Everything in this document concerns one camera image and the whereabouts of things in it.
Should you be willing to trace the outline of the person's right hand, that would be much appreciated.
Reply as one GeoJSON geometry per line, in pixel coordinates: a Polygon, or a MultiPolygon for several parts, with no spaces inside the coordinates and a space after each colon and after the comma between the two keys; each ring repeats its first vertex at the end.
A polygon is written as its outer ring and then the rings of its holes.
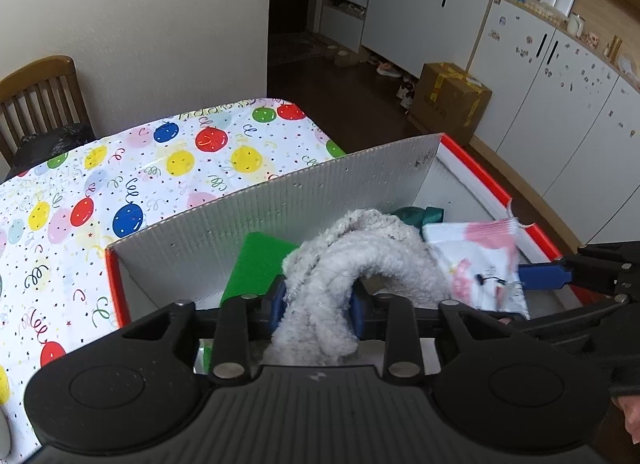
{"type": "Polygon", "coordinates": [[[616,406],[623,412],[625,429],[631,436],[632,443],[640,442],[640,397],[620,396],[615,399],[616,406]]]}

